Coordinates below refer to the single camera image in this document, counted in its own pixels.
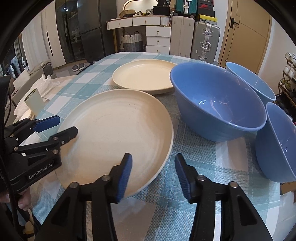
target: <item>checkered tablecloth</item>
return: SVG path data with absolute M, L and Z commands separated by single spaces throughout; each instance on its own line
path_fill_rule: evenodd
M 61 123 L 84 100 L 98 93 L 117 89 L 112 73 L 121 65 L 137 59 L 162 59 L 173 63 L 196 61 L 188 58 L 153 53 L 117 53 L 94 63 L 74 77 L 46 105 L 37 118 L 59 115 Z M 118 240 L 188 240 L 193 223 L 195 204 L 183 197 L 174 168 L 174 157 L 182 153 L 187 164 L 194 166 L 214 182 L 236 181 L 245 191 L 273 235 L 279 214 L 280 185 L 264 177 L 255 156 L 255 134 L 229 142 L 212 142 L 195 134 L 182 120 L 174 95 L 157 98 L 172 117 L 174 143 L 170 157 L 156 179 L 145 189 L 112 205 Z M 45 141 L 58 126 L 37 135 L 28 143 Z M 62 195 L 64 188 L 55 173 L 31 187 L 32 212 L 43 223 Z M 221 206 L 217 202 L 215 240 L 220 240 Z M 91 220 L 88 215 L 88 238 L 91 240 Z

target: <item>human hand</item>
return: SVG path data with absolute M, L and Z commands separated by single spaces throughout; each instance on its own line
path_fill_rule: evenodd
M 30 188 L 27 188 L 26 190 L 24 190 L 23 192 L 20 193 L 20 195 L 22 196 L 17 204 L 19 206 L 20 209 L 23 209 L 24 211 L 27 211 L 28 208 L 31 205 L 31 193 L 30 193 Z M 10 199 L 9 199 L 9 195 L 8 192 L 1 192 L 0 193 L 0 203 L 9 203 Z

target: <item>white curtain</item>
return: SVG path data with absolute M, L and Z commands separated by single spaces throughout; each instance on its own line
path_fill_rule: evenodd
M 30 70 L 49 59 L 42 34 L 41 13 L 22 31 L 22 43 Z

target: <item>metal bolt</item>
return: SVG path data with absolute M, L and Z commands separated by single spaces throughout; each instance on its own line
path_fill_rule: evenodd
M 109 175 L 102 176 L 103 181 L 109 181 L 110 179 L 111 179 L 111 177 Z
M 77 182 L 72 182 L 72 183 L 70 183 L 70 188 L 76 188 L 76 187 L 78 187 L 78 183 Z
M 205 180 L 205 176 L 204 175 L 198 175 L 197 179 L 200 181 L 204 181 Z
M 230 182 L 229 185 L 230 185 L 232 188 L 237 188 L 237 187 L 239 186 L 236 182 Z

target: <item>door lock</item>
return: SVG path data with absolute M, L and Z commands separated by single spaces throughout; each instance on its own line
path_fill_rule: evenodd
M 231 18 L 230 28 L 233 28 L 233 25 L 234 25 L 234 24 L 239 25 L 239 23 L 237 23 L 237 22 L 234 21 L 234 18 Z

